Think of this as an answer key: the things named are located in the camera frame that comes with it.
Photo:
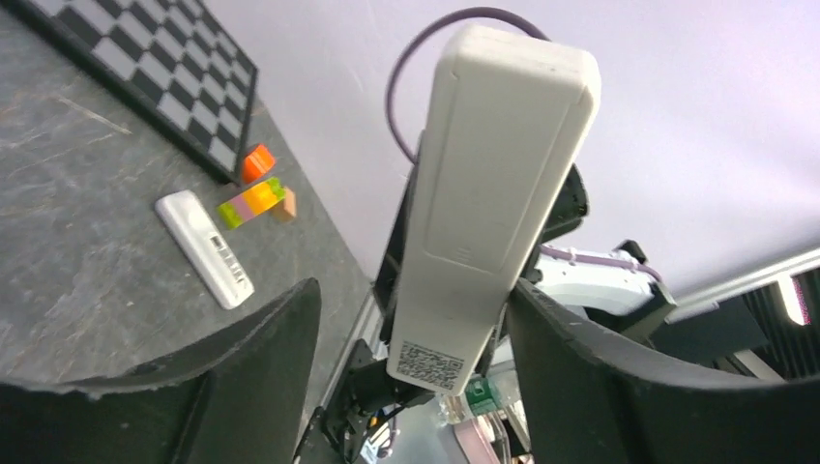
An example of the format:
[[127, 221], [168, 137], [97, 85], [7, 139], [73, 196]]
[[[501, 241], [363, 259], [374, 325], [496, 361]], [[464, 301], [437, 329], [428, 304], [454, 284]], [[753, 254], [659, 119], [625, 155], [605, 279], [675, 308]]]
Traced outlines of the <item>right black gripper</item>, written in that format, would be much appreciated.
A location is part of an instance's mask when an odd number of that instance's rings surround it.
[[539, 245], [574, 230], [588, 201], [567, 149], [553, 160], [527, 153], [521, 168], [471, 165], [466, 152], [430, 156], [401, 144], [413, 164], [374, 284], [385, 334], [418, 334], [434, 323], [487, 334]]

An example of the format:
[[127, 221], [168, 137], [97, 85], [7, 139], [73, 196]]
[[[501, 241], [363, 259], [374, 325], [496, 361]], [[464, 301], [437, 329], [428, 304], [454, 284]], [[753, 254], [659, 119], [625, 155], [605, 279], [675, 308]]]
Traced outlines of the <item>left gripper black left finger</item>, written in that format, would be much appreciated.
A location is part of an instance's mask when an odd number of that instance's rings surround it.
[[5, 463], [289, 463], [322, 310], [307, 278], [116, 377], [1, 383]]

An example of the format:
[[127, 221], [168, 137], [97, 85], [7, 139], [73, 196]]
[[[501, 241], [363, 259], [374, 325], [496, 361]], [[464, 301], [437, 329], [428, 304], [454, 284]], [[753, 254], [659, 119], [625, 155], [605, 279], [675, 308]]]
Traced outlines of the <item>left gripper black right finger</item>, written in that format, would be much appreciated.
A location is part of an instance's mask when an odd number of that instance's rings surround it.
[[815, 463], [819, 382], [683, 362], [564, 309], [527, 280], [507, 321], [539, 463]]

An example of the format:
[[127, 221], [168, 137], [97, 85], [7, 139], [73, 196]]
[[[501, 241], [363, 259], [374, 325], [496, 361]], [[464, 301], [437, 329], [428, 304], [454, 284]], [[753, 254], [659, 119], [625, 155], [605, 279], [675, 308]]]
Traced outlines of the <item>small white remote with buttons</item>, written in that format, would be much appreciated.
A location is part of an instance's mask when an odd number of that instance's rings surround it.
[[458, 394], [600, 105], [596, 58], [481, 25], [437, 62], [387, 372]]

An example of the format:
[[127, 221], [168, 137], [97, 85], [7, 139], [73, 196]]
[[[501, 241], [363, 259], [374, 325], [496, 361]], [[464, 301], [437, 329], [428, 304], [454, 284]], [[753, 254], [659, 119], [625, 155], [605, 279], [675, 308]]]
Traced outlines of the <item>white remote control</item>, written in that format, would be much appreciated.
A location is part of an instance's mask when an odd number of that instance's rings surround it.
[[234, 309], [254, 293], [245, 269], [192, 191], [168, 194], [160, 198], [155, 207], [222, 308]]

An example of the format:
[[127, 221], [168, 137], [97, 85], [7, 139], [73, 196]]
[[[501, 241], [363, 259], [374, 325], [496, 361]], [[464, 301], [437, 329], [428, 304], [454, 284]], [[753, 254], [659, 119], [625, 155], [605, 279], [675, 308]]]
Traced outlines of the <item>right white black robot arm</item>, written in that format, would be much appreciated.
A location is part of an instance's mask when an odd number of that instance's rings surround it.
[[422, 137], [376, 283], [383, 340], [395, 319], [462, 323], [497, 312], [518, 278], [615, 331], [670, 303], [660, 277], [627, 242], [577, 253], [544, 240], [587, 211], [575, 168], [541, 143]]

